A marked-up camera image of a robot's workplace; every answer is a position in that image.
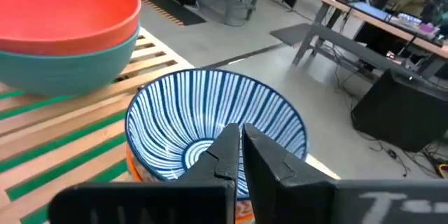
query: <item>bowl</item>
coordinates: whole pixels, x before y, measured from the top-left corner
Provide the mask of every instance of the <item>bowl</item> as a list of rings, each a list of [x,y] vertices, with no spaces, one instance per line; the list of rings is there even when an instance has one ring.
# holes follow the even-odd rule
[[[155,79],[133,98],[125,120],[144,181],[177,179],[229,123],[251,123],[297,157],[307,154],[307,132],[293,106],[267,85],[230,71],[188,69]],[[242,162],[237,218],[252,212]]]
[[[126,67],[139,30],[108,50],[53,57],[0,51],[0,83],[45,96],[82,95],[112,83]]]
[[[0,50],[64,56],[117,46],[139,25],[141,0],[0,0]]]

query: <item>concrete floor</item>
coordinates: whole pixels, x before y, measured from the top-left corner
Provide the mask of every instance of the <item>concrete floor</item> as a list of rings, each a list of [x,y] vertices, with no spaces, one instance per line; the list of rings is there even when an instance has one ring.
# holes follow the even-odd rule
[[[209,20],[207,23],[179,27],[143,6],[141,25],[191,64],[203,67],[280,43],[269,35],[270,31],[311,22],[309,19],[314,18],[319,7],[320,0],[298,0],[295,9],[301,16],[271,0],[259,0],[252,20],[242,27],[229,27],[207,16],[203,16]],[[350,18],[344,33],[353,36],[360,24],[359,20]],[[335,72],[341,79],[349,73],[336,69],[333,62],[322,56],[303,60],[298,69],[292,68],[295,53],[296,49],[282,48],[223,69],[251,76],[283,94],[305,121],[311,154],[343,179],[403,179],[403,166],[385,152],[373,151],[371,148],[378,148],[378,143],[364,139],[351,127],[349,100],[345,94],[335,91]],[[362,96],[371,85],[354,76],[346,86]],[[410,168],[406,179],[430,178],[401,150],[396,153]]]

